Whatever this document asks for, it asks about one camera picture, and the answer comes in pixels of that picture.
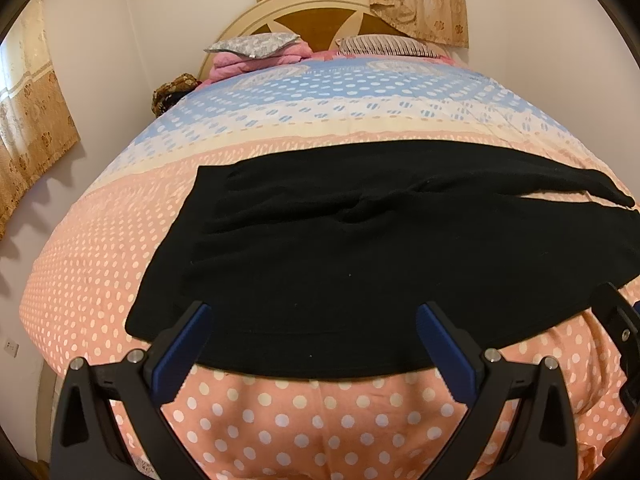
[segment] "bed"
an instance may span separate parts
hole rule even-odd
[[[314,51],[330,50],[346,36],[394,33],[369,12],[368,0],[263,0],[220,39],[286,30]],[[450,140],[599,170],[630,194],[552,118],[442,54],[326,56],[249,73],[190,94],[153,122],[73,205],[34,263],[20,316],[49,365],[63,375],[77,355],[100,364],[148,347],[124,330],[127,315],[202,165],[354,142]],[[211,63],[207,56],[201,79]],[[322,79],[336,84],[311,90]],[[587,192],[536,198],[611,205]],[[622,293],[630,303],[640,300],[640,280]],[[617,394],[624,380],[620,356],[606,332],[586,311],[502,351],[510,360],[559,360],[575,412],[580,470],[590,472],[603,460],[604,443],[628,421]],[[145,460],[126,412],[116,402],[113,409],[130,452]],[[514,403],[505,407],[474,478],[496,459],[514,409]],[[433,369],[295,381],[200,366],[162,410],[204,471],[219,480],[411,479],[465,412]]]

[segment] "black cloth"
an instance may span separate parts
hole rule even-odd
[[[126,323],[152,341],[216,308],[200,363],[290,378],[430,367],[416,308],[436,301],[484,348],[585,310],[640,274],[640,214],[522,198],[578,191],[632,206],[595,170],[516,150],[408,140],[199,168]]]

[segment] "white wall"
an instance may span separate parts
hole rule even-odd
[[[47,35],[81,143],[28,192],[0,242],[0,424],[35,458],[42,359],[18,320],[31,264],[55,225],[152,119],[153,89],[197,73],[203,47],[255,0],[45,0]],[[467,0],[471,68],[541,107],[640,196],[640,71],[596,0]]]
[[[129,0],[150,85],[184,72],[198,75],[205,53],[222,31],[255,0]]]
[[[126,0],[45,0],[47,37],[81,142],[24,197],[0,242],[0,424],[35,460],[35,410],[42,358],[18,319],[31,265],[72,203],[152,120],[151,92],[137,53]]]
[[[508,0],[505,86],[551,115],[640,200],[640,68],[596,0]]]

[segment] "striped pillow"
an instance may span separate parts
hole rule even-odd
[[[337,40],[340,54],[379,54],[382,56],[440,56],[419,41],[392,34],[363,34]]]

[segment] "metal screw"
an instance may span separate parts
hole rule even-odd
[[[495,348],[487,348],[484,351],[484,358],[490,363],[497,363],[500,359],[502,359],[502,354],[498,352]]]
[[[545,366],[549,368],[549,370],[555,370],[558,368],[558,361],[553,357],[545,357]]]
[[[140,348],[136,348],[127,354],[127,361],[130,363],[139,363],[142,359],[145,358],[145,351]]]
[[[84,366],[84,359],[82,359],[81,357],[76,357],[73,361],[71,361],[69,368],[77,371],[82,368],[82,366]]]

